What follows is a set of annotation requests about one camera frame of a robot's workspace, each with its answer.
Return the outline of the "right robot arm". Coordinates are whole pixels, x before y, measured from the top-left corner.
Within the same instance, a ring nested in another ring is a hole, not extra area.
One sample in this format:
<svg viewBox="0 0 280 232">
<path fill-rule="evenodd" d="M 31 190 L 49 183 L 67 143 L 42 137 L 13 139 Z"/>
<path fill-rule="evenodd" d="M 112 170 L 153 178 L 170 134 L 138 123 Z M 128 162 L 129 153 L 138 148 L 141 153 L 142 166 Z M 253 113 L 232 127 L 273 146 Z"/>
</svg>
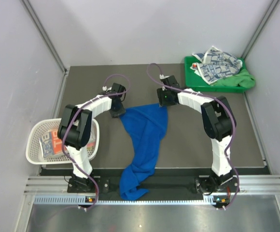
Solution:
<svg viewBox="0 0 280 232">
<path fill-rule="evenodd" d="M 159 76 L 162 87 L 157 89 L 160 106 L 183 105 L 201 113 L 204 131 L 211 140 L 213 162 L 208 183 L 202 182 L 208 191 L 222 191 L 233 178 L 230 161 L 230 147 L 236 121 L 224 96 L 215 98 L 196 92 L 191 88 L 182 89 L 175 76 Z"/>
</svg>

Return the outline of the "colourful rabbit print towel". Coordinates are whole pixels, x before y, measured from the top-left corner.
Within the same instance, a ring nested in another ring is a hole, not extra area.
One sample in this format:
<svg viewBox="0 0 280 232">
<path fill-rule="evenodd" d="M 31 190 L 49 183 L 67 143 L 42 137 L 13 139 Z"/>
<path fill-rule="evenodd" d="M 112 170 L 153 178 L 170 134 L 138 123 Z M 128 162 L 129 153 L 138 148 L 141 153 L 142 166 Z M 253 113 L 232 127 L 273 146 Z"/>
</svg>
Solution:
<svg viewBox="0 0 280 232">
<path fill-rule="evenodd" d="M 63 155 L 62 141 L 57 136 L 57 129 L 46 131 L 39 139 L 44 159 L 56 159 Z"/>
</svg>

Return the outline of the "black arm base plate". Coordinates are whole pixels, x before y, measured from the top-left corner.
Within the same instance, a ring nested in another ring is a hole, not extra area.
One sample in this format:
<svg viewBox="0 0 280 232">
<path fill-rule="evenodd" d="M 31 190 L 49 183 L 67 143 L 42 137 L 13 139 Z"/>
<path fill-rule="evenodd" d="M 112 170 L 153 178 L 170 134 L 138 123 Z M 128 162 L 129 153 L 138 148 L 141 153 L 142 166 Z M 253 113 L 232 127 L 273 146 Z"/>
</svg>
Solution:
<svg viewBox="0 0 280 232">
<path fill-rule="evenodd" d="M 95 176 L 99 192 L 101 194 L 117 192 L 119 193 L 120 177 L 118 176 Z M 234 177 L 222 185 L 218 185 L 216 180 L 209 176 L 151 176 L 142 183 L 140 188 L 148 189 L 186 189 L 190 193 L 235 193 L 238 187 L 237 178 Z M 67 186 L 68 193 L 94 193 L 95 186 L 88 180 L 86 184 L 79 180 L 70 178 Z"/>
</svg>

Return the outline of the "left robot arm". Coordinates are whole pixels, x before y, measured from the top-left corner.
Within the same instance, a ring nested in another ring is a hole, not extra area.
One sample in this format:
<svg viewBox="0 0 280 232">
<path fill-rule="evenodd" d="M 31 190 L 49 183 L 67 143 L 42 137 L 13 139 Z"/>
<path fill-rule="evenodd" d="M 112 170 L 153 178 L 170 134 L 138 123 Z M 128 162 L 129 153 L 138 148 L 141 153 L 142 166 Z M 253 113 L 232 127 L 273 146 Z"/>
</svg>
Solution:
<svg viewBox="0 0 280 232">
<path fill-rule="evenodd" d="M 68 181 L 68 193 L 89 193 L 97 189 L 95 180 L 90 175 L 93 168 L 88 157 L 87 145 L 91 138 L 93 119 L 110 112 L 112 118 L 126 112 L 122 101 L 126 88 L 114 83 L 93 99 L 79 104 L 67 105 L 61 118 L 57 136 L 62 141 L 62 151 L 73 164 L 73 173 Z"/>
</svg>

